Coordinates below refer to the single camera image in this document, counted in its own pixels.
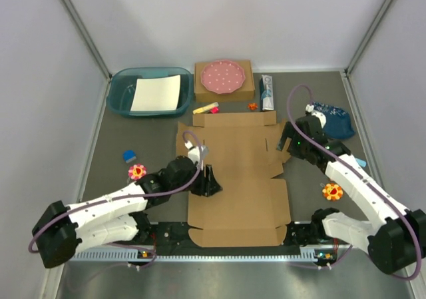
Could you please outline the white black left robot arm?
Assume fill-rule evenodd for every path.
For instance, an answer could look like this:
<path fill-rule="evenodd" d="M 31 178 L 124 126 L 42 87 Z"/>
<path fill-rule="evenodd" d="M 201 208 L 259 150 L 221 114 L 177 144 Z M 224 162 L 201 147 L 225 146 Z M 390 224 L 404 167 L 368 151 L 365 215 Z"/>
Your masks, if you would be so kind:
<path fill-rule="evenodd" d="M 93 247 L 130 240 L 141 244 L 151 234 L 145 210 L 182 191 L 209 197 L 221 190 L 212 165 L 178 156 L 158 172 L 102 197 L 70 205 L 51 203 L 32 229 L 29 251 L 39 254 L 50 269 Z"/>

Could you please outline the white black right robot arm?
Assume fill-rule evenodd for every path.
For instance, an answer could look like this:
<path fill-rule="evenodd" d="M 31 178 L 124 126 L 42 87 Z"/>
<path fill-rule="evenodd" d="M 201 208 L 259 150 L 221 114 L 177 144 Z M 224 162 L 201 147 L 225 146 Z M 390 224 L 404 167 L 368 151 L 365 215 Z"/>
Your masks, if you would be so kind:
<path fill-rule="evenodd" d="M 310 227 L 315 241 L 342 240 L 366 253 L 385 274 L 411 264 L 419 273 L 425 257 L 425 213 L 409 210 L 385 192 L 341 141 L 326 137 L 319 117 L 307 114 L 286 122 L 277 149 L 318 167 L 366 217 L 356 220 L 336 208 L 319 209 Z"/>

